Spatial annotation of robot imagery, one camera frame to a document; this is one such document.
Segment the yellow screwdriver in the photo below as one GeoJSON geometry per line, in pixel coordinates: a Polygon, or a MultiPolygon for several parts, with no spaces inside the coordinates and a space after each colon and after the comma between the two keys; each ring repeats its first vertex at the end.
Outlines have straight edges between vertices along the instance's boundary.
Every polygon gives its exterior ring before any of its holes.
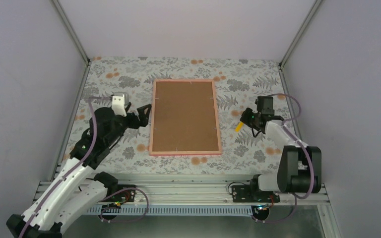
{"type": "Polygon", "coordinates": [[[235,132],[239,132],[243,126],[244,126],[244,123],[240,121],[235,128],[235,132]]]}

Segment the pink picture frame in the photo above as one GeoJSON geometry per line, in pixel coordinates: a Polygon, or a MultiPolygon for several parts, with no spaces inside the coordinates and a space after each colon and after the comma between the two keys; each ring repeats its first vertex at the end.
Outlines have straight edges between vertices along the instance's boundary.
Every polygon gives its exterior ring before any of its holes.
{"type": "Polygon", "coordinates": [[[222,154],[214,80],[154,80],[149,154],[222,154]]]}

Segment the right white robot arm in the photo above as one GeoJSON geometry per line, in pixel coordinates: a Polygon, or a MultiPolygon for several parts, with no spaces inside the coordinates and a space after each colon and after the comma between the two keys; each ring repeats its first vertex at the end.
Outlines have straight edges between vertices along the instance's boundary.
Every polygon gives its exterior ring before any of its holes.
{"type": "Polygon", "coordinates": [[[268,192],[293,193],[305,199],[321,189],[321,150],[310,146],[292,133],[287,120],[275,114],[273,95],[259,96],[256,111],[246,108],[240,125],[248,126],[257,137],[260,133],[273,140],[281,149],[281,159],[276,173],[255,175],[250,181],[249,196],[261,202],[268,192]]]}

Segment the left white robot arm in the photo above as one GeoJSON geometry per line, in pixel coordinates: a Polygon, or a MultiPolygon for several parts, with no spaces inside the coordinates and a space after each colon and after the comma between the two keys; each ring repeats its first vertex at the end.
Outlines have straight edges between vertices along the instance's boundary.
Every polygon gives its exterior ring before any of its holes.
{"type": "Polygon", "coordinates": [[[109,173],[97,173],[87,188],[73,193],[88,180],[127,129],[146,127],[151,105],[137,109],[137,114],[116,113],[114,107],[91,111],[89,128],[75,144],[57,178],[40,198],[21,215],[11,215],[6,226],[15,238],[61,238],[66,229],[87,209],[101,201],[128,202],[139,189],[120,186],[109,173]]]}

